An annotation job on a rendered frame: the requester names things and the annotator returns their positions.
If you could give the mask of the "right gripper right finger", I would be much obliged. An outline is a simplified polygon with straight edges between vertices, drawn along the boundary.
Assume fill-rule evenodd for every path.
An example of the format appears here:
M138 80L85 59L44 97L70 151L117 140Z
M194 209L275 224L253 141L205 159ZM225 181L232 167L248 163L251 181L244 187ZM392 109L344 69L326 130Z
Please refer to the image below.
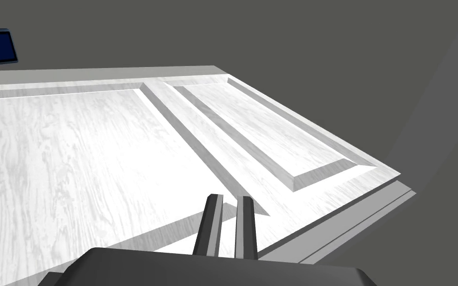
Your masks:
M234 258L258 259L254 200L250 196L237 199Z

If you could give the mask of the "white panelled door leaf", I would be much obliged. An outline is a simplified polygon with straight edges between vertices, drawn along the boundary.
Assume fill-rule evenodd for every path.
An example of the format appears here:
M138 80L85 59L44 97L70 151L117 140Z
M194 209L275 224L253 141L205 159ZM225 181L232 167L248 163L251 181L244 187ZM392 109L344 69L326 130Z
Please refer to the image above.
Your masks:
M240 196L263 252L398 176L228 74L0 85L0 286L93 247L190 254L210 194L219 255Z

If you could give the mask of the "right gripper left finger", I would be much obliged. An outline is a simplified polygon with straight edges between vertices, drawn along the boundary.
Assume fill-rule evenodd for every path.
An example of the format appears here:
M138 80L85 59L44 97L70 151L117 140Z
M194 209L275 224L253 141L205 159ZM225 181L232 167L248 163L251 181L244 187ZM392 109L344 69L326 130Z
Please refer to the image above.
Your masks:
M223 222L223 195L210 194L204 207L192 254L218 257Z

